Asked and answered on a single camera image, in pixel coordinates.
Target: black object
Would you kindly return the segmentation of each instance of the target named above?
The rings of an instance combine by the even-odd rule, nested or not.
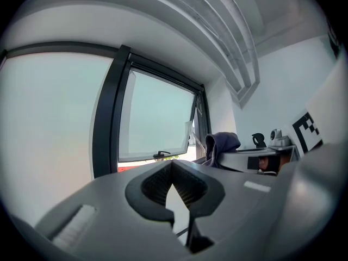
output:
[[[126,199],[144,218],[167,221],[173,226],[174,213],[165,208],[167,193],[172,184],[190,211],[190,238],[186,246],[195,253],[213,245],[209,238],[201,236],[195,219],[211,215],[225,197],[225,190],[216,179],[179,161],[163,162],[160,167],[132,179],[126,186]]]
[[[260,157],[261,158],[268,158],[268,166],[263,172],[279,172],[279,166],[281,163],[281,157],[280,156],[266,156],[266,157]]]
[[[195,118],[195,111],[196,111],[196,107],[197,107],[197,100],[198,100],[198,94],[195,95],[194,97],[194,102],[192,104],[192,108],[191,108],[191,115],[190,115],[190,121],[193,121]]]
[[[130,62],[127,61],[126,67],[120,79],[119,88],[116,94],[114,105],[114,113],[110,132],[110,171],[117,172],[117,164],[119,163],[119,141],[120,141],[120,125],[123,98],[125,97],[126,86],[128,82],[129,71],[131,70]]]
[[[112,62],[99,97],[93,128],[92,159],[94,178],[111,173],[111,126],[118,85],[131,49],[122,45]]]
[[[163,154],[163,153],[170,154],[170,152],[158,151],[158,153],[157,153],[157,154],[154,154],[153,157],[154,157],[155,159],[163,158],[163,157],[164,157],[164,154]]]
[[[206,136],[206,162],[203,165],[221,168],[218,163],[220,153],[234,152],[240,147],[235,133],[215,133]]]
[[[274,137],[276,136],[276,133],[274,132],[274,130],[271,132],[271,140],[274,139]]]
[[[266,148],[266,143],[264,142],[265,136],[262,133],[255,133],[252,135],[252,141],[256,145],[256,148]]]
[[[7,51],[6,50],[2,50],[0,52],[0,66],[1,66],[2,61],[5,59],[6,55],[7,55]]]
[[[180,237],[182,236],[183,234],[185,234],[189,229],[188,228],[185,228],[184,230],[180,231],[179,233],[176,234],[176,237]]]
[[[259,157],[248,157],[247,169],[259,170]]]
[[[208,109],[208,102],[207,102],[207,96],[206,91],[203,90],[202,93],[197,95],[196,100],[196,109],[195,112],[197,112],[197,115],[194,115],[194,123],[195,123],[195,134],[200,140],[203,147],[206,147],[206,136],[210,133],[212,133],[211,126],[210,126],[210,118],[209,118],[209,109]],[[206,153],[202,149],[202,147],[196,143],[196,158],[206,158]]]
[[[337,39],[329,21],[327,21],[327,25],[328,25],[328,37],[330,40],[330,46],[331,46],[331,49],[332,49],[335,57],[338,58],[339,52],[341,50],[341,43]]]
[[[310,128],[308,126],[308,123],[307,121],[310,121],[310,123],[312,124],[312,128]],[[311,115],[309,114],[309,112],[307,112],[306,114],[304,114],[299,120],[297,120],[294,124],[293,124],[293,128],[294,128],[294,131],[300,141],[300,144],[301,144],[301,147],[302,147],[302,150],[303,150],[303,153],[306,154],[307,152],[309,152],[309,149],[307,147],[307,143],[305,141],[305,138],[300,130],[300,127],[303,126],[303,128],[306,130],[306,129],[310,129],[311,132],[314,132],[319,135],[319,130],[318,129],[315,129],[313,127],[313,119],[311,117]],[[315,149],[315,148],[319,148],[321,145],[323,145],[323,142],[322,140],[320,140],[312,149]]]
[[[114,58],[118,48],[80,41],[50,41],[11,49],[7,52],[6,58],[45,52],[75,52]]]

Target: window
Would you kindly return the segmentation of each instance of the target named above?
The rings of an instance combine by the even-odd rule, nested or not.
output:
[[[123,98],[119,161],[153,159],[158,151],[187,151],[195,94],[152,74],[131,70]]]
[[[31,225],[92,180],[94,110],[111,62],[33,53],[8,58],[0,70],[3,199]]]
[[[192,126],[193,126],[193,132],[196,132],[197,126],[195,126],[194,121],[192,123]],[[162,160],[168,160],[168,159],[193,161],[193,160],[204,157],[205,154],[203,156],[201,156],[199,154],[201,151],[198,151],[197,147],[200,147],[200,146],[198,145],[196,139],[193,137],[193,134],[191,133],[190,137],[189,137],[189,145],[187,148],[187,152],[185,154],[181,154],[179,156],[173,156],[173,157],[165,157],[165,158],[159,159],[159,160],[150,159],[150,160],[133,161],[133,162],[128,162],[128,163],[119,163],[118,164],[118,168],[119,168],[118,172],[123,172],[123,171],[129,170],[129,169],[137,168],[139,166],[154,163],[156,161],[162,161]]]

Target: gray plastic surface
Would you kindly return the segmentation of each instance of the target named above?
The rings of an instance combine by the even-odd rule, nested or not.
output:
[[[25,240],[37,250],[44,259],[52,261],[81,261],[81,259],[54,246],[46,237],[41,235],[26,222],[16,217],[12,217],[12,220]]]
[[[169,223],[145,220],[125,200],[128,182],[159,164],[101,177],[53,208],[37,225],[46,237],[64,225],[81,204],[97,215],[73,254],[85,260],[267,260],[292,257],[330,220],[346,184],[342,162],[347,144],[323,146],[299,163],[284,165],[278,177],[214,169],[181,161],[218,180],[225,198],[195,225],[214,245],[191,254]],[[270,187],[269,192],[245,182]]]
[[[190,255],[168,222],[146,220],[131,208],[125,188],[135,176],[159,164],[100,177],[54,207],[36,225],[46,237],[55,235],[83,204],[96,216],[71,253],[83,260],[172,260]]]
[[[244,173],[252,173],[257,174],[257,170],[251,170],[247,168],[248,158],[249,157],[260,157],[260,156],[275,156],[279,154],[279,151],[289,151],[291,150],[291,161],[296,161],[298,158],[296,157],[296,146],[288,146],[284,148],[265,148],[263,150],[256,151],[235,151],[230,153],[220,153],[217,162],[232,170],[244,172]]]

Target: window frame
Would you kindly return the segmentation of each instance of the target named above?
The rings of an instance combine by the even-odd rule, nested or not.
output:
[[[102,85],[97,102],[92,137],[92,167],[94,178],[118,172],[119,133],[123,98],[126,91],[128,75],[131,69],[150,73],[168,83],[187,89],[195,94],[190,120],[194,120],[196,108],[202,115],[198,118],[200,142],[205,146],[205,136],[211,133],[209,111],[204,85],[199,85],[184,75],[164,65],[132,53],[128,46],[120,48],[97,45],[87,42],[54,41],[26,45],[0,54],[0,64],[6,59],[45,52],[75,52],[112,58],[111,66]]]

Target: ceiling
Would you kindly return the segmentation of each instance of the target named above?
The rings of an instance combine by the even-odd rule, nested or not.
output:
[[[259,57],[327,32],[324,16],[312,0],[235,1]],[[201,15],[211,8],[219,20],[214,16],[209,19],[212,15],[202,19]],[[215,38],[214,30],[219,29],[214,27],[216,21],[225,26],[220,29],[228,32],[223,29],[220,34],[229,37],[231,44]],[[225,77],[237,104],[247,91],[251,96],[257,87],[247,88],[245,77],[239,72],[250,61],[250,51],[240,26],[221,0],[27,0],[0,46],[10,50],[45,41],[128,45],[133,52],[198,83]],[[249,76],[255,83],[256,77]]]

